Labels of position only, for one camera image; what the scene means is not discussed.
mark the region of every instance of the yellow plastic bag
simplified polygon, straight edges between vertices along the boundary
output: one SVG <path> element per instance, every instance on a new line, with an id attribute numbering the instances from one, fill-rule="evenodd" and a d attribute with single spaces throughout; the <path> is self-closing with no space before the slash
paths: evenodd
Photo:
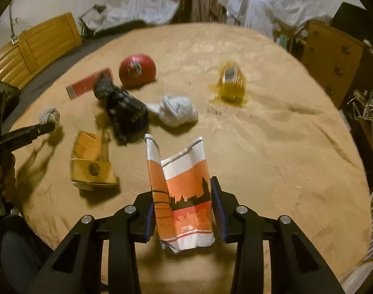
<path id="1" fill-rule="evenodd" d="M 210 87 L 219 98 L 234 105 L 244 105 L 247 100 L 246 78 L 236 62 L 226 61 L 219 66 L 219 81 Z"/>

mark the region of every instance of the metal screw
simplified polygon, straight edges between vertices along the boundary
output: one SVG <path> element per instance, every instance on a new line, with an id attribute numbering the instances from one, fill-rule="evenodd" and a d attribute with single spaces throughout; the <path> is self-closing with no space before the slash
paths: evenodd
<path id="1" fill-rule="evenodd" d="M 85 216 L 83 216 L 80 221 L 82 221 L 83 223 L 90 223 L 92 220 L 92 217 L 89 216 L 88 214 L 86 214 Z"/>
<path id="2" fill-rule="evenodd" d="M 245 207 L 244 205 L 239 205 L 236 210 L 238 213 L 241 213 L 241 214 L 248 212 L 248 208 Z"/>
<path id="3" fill-rule="evenodd" d="M 132 214 L 136 211 L 136 207 L 133 205 L 127 205 L 124 209 L 124 211 L 128 214 Z"/>
<path id="4" fill-rule="evenodd" d="M 291 218 L 289 216 L 281 216 L 280 217 L 281 222 L 284 224 L 289 224 L 291 222 Z"/>

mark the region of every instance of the white rag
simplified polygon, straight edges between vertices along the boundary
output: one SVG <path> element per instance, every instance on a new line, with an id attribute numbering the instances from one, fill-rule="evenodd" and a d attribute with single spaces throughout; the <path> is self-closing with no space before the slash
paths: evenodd
<path id="1" fill-rule="evenodd" d="M 170 97 L 165 95 L 159 104 L 146 104 L 148 110 L 158 115 L 167 126 L 178 127 L 185 123 L 193 123 L 199 115 L 188 97 Z"/>
<path id="2" fill-rule="evenodd" d="M 41 114 L 39 114 L 39 123 L 41 125 L 46 123 L 54 123 L 57 127 L 60 123 L 60 113 L 55 107 L 45 108 Z"/>

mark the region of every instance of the black tongs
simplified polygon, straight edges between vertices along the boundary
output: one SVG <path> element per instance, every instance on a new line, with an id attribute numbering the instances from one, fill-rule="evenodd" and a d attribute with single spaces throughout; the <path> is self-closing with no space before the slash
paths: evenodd
<path id="1" fill-rule="evenodd" d="M 223 192 L 216 177 L 211 186 L 219 235 L 225 243 L 238 243 L 231 294 L 263 293 L 263 240 L 269 241 L 272 294 L 344 294 L 328 264 L 289 216 L 260 217 Z"/>
<path id="2" fill-rule="evenodd" d="M 109 293 L 141 294 L 135 242 L 147 243 L 155 226 L 151 191 L 111 217 L 81 217 L 45 262 L 28 294 L 100 293 L 104 240 L 109 240 Z"/>

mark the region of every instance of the tan bedsheet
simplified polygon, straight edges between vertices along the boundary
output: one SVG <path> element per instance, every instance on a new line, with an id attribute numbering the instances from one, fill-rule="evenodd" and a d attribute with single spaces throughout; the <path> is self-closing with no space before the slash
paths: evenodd
<path id="1" fill-rule="evenodd" d="M 163 158 L 203 136 L 210 175 L 224 191 L 259 215 L 291 216 L 337 277 L 364 258 L 370 241 L 370 201 L 361 159 L 324 91 L 285 50 L 253 30 L 220 24 L 186 24 L 134 31 L 90 54 L 60 77 L 15 124 L 35 124 L 56 106 L 62 134 L 16 151 L 18 195 L 25 219 L 55 248 L 84 214 L 110 216 L 150 189 L 144 142 L 110 143 L 120 191 L 79 191 L 69 177 L 69 156 L 80 130 L 96 132 L 92 92 L 70 101 L 65 87 L 95 71 L 118 66 L 134 53 L 150 55 L 157 81 L 131 94 L 159 102 L 164 94 L 189 96 L 199 112 L 194 127 L 149 132 Z M 210 102 L 217 68 L 235 60 L 248 78 L 245 107 Z M 181 252 L 160 248 L 155 235 L 136 245 L 143 293 L 228 293 L 235 245 Z M 107 281 L 107 254 L 103 281 Z"/>

